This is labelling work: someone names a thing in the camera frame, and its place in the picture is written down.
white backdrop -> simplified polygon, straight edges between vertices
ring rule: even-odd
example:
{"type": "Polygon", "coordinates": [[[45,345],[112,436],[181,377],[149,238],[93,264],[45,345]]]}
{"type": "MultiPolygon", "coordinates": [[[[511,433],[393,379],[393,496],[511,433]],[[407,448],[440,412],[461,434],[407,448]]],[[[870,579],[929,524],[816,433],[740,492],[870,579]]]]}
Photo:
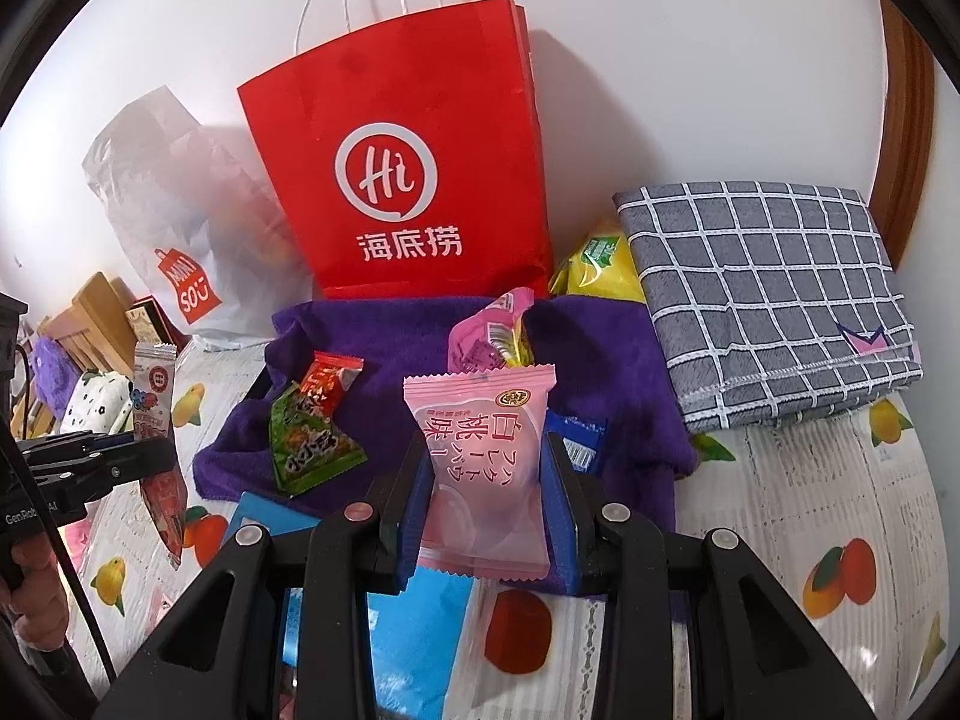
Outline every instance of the white backdrop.
{"type": "Polygon", "coordinates": [[[950,618],[947,651],[960,644],[960,95],[937,69],[937,114],[923,202],[910,233],[899,285],[917,325],[923,379],[904,400],[923,442],[947,536],[950,618]]]}
{"type": "MultiPolygon", "coordinates": [[[[614,191],[640,183],[758,178],[869,194],[877,0],[517,1],[533,30],[558,256],[614,191]]],[[[397,0],[352,2],[357,23],[397,13],[397,0]]],[[[169,84],[262,175],[235,88],[291,55],[303,3],[93,0],[67,28],[0,129],[0,279],[34,319],[96,269],[142,290],[80,171],[130,100],[169,84]]],[[[339,0],[316,0],[306,44],[342,30],[339,0]]]]}

human hand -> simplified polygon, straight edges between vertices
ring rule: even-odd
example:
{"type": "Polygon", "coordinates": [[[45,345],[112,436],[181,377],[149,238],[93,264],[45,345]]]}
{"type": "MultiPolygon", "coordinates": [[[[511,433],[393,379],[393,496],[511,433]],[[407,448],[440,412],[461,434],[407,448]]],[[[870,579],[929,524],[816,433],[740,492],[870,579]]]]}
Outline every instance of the human hand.
{"type": "Polygon", "coordinates": [[[11,594],[0,579],[0,605],[21,615],[14,627],[28,646],[42,652],[61,648],[66,639],[69,606],[50,539],[46,533],[38,533],[16,543],[11,555],[23,569],[23,584],[11,594]]]}

yellow lemon print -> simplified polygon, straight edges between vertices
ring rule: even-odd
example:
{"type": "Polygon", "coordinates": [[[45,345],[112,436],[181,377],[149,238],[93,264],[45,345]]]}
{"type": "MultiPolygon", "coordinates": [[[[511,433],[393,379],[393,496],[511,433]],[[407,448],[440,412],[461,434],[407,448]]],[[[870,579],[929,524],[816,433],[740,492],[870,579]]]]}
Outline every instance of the yellow lemon print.
{"type": "Polygon", "coordinates": [[[123,580],[127,577],[127,564],[123,557],[114,557],[97,569],[97,575],[90,586],[97,591],[97,596],[109,607],[117,607],[121,616],[123,611],[123,580]]]}
{"type": "Polygon", "coordinates": [[[930,632],[926,635],[926,646],[923,648],[923,656],[920,658],[920,668],[917,670],[917,678],[913,683],[913,690],[910,691],[910,697],[913,698],[917,688],[930,676],[933,669],[933,662],[936,661],[942,651],[947,649],[947,642],[940,635],[940,613],[933,615],[933,622],[930,624],[930,632]]]}
{"type": "Polygon", "coordinates": [[[886,398],[870,406],[870,433],[874,446],[896,443],[904,430],[912,428],[913,423],[886,398]]]}
{"type": "Polygon", "coordinates": [[[723,446],[717,439],[708,436],[706,433],[690,437],[690,443],[697,450],[697,461],[705,463],[710,460],[719,460],[724,463],[732,463],[736,460],[733,452],[723,446]]]}
{"type": "Polygon", "coordinates": [[[206,388],[199,382],[188,389],[181,399],[176,401],[170,418],[173,420],[174,427],[184,427],[186,423],[191,425],[200,425],[200,402],[203,401],[203,395],[206,388]]]}

blue snack package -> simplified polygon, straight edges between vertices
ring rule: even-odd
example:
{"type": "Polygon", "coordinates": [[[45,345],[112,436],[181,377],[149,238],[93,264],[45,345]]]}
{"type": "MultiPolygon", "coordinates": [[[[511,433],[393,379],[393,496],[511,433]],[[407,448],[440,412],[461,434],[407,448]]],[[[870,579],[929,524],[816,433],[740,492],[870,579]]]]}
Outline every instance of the blue snack package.
{"type": "Polygon", "coordinates": [[[547,409],[544,435],[556,433],[563,439],[563,446],[566,447],[566,454],[570,456],[573,469],[581,473],[597,473],[597,455],[603,446],[606,432],[606,423],[564,416],[547,409]]]}
{"type": "MultiPolygon", "coordinates": [[[[224,540],[256,522],[271,535],[312,528],[320,520],[252,493],[240,496],[224,540]]],[[[410,720],[440,720],[464,626],[473,579],[418,567],[400,595],[367,596],[376,702],[410,720]]],[[[283,662],[296,667],[304,591],[287,604],[283,662]]]]}

white patterned pillow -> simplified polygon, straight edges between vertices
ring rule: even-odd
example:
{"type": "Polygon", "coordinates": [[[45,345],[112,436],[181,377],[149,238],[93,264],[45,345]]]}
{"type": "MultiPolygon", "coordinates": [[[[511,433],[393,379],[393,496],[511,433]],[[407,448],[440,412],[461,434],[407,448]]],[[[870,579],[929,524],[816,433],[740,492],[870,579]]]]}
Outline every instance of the white patterned pillow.
{"type": "Polygon", "coordinates": [[[90,430],[116,433],[130,412],[130,380],[111,371],[87,371],[77,382],[66,407],[61,433],[90,430]]]}

